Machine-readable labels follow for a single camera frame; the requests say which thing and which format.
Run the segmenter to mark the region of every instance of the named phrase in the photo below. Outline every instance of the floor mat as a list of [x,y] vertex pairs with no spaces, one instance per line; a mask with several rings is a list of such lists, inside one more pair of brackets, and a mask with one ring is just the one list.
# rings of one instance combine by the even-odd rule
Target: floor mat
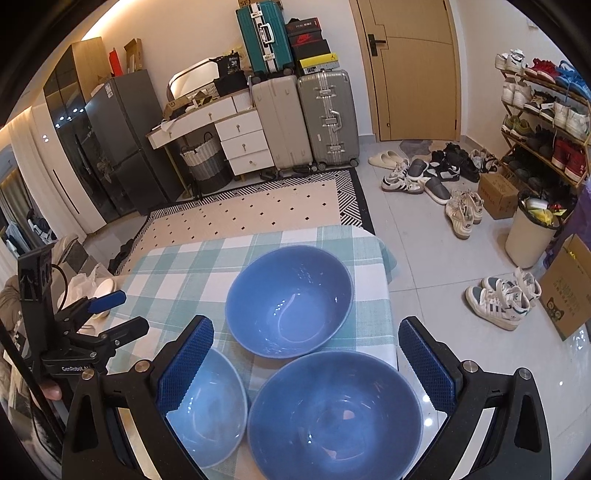
[[116,274],[154,248],[326,225],[374,227],[354,168],[290,177],[151,212]]

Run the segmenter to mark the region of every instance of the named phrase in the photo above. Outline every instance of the blue gripper pad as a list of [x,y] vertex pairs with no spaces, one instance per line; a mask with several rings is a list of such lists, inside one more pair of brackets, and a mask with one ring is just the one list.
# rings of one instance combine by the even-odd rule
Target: blue gripper pad
[[156,407],[163,417],[178,409],[212,345],[213,323],[204,317],[160,378]]
[[435,410],[451,414],[457,404],[454,382],[423,337],[407,319],[404,319],[398,328],[398,343]]

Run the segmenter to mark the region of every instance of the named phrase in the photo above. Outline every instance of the door handle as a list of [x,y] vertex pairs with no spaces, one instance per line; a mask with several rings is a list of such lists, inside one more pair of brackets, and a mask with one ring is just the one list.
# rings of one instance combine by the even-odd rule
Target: door handle
[[369,40],[369,49],[371,50],[372,57],[378,56],[378,48],[376,46],[378,43],[381,43],[381,44],[388,43],[386,40],[376,40],[375,35],[373,33],[370,33],[368,35],[368,40]]

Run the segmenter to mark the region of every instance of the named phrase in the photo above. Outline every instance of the adidas sneaker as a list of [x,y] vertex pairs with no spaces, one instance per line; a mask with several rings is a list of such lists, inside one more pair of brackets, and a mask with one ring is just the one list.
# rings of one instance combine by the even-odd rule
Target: adidas sneaker
[[503,289],[499,285],[496,290],[469,287],[465,296],[474,313],[505,330],[515,330],[531,310],[530,301],[518,286]]

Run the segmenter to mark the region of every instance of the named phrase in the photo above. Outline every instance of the black refrigerator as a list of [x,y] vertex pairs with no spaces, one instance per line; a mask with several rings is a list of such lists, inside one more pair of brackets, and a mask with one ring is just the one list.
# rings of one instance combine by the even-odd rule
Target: black refrigerator
[[162,120],[146,70],[111,78],[86,104],[86,114],[105,153],[102,168],[142,215],[179,198],[183,186],[166,152],[146,138]]

